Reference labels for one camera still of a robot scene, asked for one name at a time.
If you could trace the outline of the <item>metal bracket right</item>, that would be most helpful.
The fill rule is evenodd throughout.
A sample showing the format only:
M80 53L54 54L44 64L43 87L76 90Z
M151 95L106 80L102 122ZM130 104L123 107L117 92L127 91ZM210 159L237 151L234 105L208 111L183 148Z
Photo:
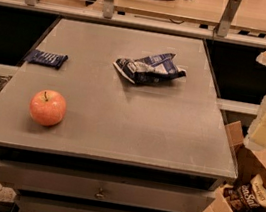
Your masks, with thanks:
M239 9L242 0L229 0L224 12L222 13L219 24L216 26L215 34L220 37L225 37L230 29L232 20L234 19L237 9Z

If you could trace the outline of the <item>dark blue snack wrapper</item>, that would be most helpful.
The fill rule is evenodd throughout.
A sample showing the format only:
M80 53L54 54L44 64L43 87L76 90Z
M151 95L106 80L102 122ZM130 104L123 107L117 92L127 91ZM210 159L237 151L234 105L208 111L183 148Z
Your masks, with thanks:
M44 52L35 49L24 58L30 64L42 65L59 69L68 59L67 55L59 55L56 53Z

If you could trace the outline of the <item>grey drawer cabinet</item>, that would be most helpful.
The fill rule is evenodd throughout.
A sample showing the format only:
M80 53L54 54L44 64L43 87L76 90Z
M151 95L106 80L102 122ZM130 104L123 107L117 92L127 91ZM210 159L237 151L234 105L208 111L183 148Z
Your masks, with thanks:
M23 212L202 212L236 178L200 39L64 19L40 48L68 59L22 65L0 92L0 183ZM113 66L162 53L187 75L138 85ZM42 90L65 98L57 125L31 118Z

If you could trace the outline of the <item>sea salt chip bag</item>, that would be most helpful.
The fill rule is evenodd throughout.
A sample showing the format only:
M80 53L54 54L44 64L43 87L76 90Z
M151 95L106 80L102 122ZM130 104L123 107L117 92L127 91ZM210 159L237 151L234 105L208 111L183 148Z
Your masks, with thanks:
M266 208L266 189L258 174L248 184L235 188L225 187L223 197L235 212L252 212L259 207Z

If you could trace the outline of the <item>red yellow apple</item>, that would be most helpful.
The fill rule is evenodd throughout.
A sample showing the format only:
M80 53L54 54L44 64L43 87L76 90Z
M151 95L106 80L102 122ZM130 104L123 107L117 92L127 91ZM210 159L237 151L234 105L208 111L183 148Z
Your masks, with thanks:
M53 90L39 91L30 100L29 113L33 121L43 126L53 126L61 122L67 106L63 95Z

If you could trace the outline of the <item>blue chip bag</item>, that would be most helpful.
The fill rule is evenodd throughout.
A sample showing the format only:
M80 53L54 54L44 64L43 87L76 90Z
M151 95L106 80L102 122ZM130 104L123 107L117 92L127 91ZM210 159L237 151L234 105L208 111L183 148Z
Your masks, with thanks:
M187 75L185 69L174 64L174 57L174 54L162 53L141 59L120 58L113 66L132 84L157 84Z

